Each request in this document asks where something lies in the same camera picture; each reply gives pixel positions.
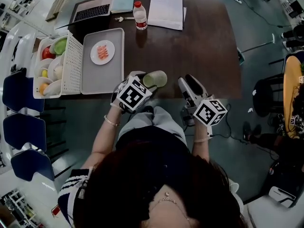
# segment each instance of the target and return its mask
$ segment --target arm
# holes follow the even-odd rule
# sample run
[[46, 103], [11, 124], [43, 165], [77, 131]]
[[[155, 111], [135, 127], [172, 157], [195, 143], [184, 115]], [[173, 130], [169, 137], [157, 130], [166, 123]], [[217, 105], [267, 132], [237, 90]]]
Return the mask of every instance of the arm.
[[[119, 101], [114, 101], [115, 105], [119, 105]], [[107, 119], [114, 123], [119, 124], [122, 111], [117, 107], [111, 106], [109, 113], [107, 114]], [[114, 140], [116, 137], [117, 127], [109, 124], [106, 120], [102, 124], [99, 132], [94, 140], [92, 153], [86, 160], [82, 169], [89, 168], [101, 162], [106, 155], [108, 155], [114, 145]]]
[[[194, 118], [195, 129], [194, 129], [194, 140], [208, 138], [207, 127], [203, 125], [199, 120]], [[209, 162], [209, 146], [208, 140], [204, 142], [193, 143], [192, 155], [200, 156]]]

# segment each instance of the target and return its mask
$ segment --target blue chair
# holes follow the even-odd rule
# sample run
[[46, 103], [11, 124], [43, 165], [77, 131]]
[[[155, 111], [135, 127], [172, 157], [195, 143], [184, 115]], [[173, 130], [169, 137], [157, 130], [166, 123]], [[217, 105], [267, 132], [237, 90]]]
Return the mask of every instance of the blue chair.
[[31, 143], [37, 148], [47, 150], [46, 124], [42, 119], [31, 115], [12, 114], [3, 120], [5, 141], [17, 150]]
[[15, 154], [10, 163], [17, 177], [31, 181], [35, 172], [54, 181], [54, 171], [51, 160], [43, 153], [28, 149]]
[[3, 103], [12, 111], [18, 112], [27, 107], [43, 112], [44, 99], [35, 99], [33, 96], [33, 78], [27, 78], [25, 72], [16, 72], [4, 79]]

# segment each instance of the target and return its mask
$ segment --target egg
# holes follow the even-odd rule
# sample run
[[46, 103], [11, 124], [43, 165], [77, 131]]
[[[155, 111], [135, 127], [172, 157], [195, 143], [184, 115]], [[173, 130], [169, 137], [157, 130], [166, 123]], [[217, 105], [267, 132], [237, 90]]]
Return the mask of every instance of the egg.
[[62, 79], [62, 72], [63, 72], [63, 66], [57, 66], [54, 69], [54, 74], [56, 75], [58, 80]]

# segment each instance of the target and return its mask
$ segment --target wooden table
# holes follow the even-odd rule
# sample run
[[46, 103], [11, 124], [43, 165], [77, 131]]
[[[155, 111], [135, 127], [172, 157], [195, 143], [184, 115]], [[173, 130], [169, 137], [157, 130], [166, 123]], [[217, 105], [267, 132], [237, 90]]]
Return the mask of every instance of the wooden table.
[[293, 130], [295, 126], [290, 125], [290, 118], [294, 110], [292, 103], [298, 95], [299, 77], [301, 76], [301, 62], [295, 56], [290, 56], [286, 61], [283, 86], [284, 118], [285, 126], [288, 126], [286, 130], [289, 137], [296, 136], [296, 131]]
[[[150, 0], [139, 1], [148, 15]], [[114, 20], [133, 17], [132, 13], [84, 20], [69, 30], [82, 42], [85, 34], [123, 28], [124, 75], [137, 70], [164, 71], [168, 83], [157, 91], [157, 98], [182, 98], [178, 78], [186, 74], [195, 76], [217, 98], [240, 98], [238, 51], [225, 5], [218, 0], [183, 0], [183, 6], [187, 8], [183, 31], [155, 26], [140, 31], [134, 20]]]

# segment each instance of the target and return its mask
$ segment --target white paper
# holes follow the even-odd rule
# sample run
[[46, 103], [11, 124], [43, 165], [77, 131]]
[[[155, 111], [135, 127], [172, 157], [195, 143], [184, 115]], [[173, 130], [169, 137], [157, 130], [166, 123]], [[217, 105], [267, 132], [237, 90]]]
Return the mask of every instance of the white paper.
[[182, 30], [182, 0], [151, 0], [148, 25]]

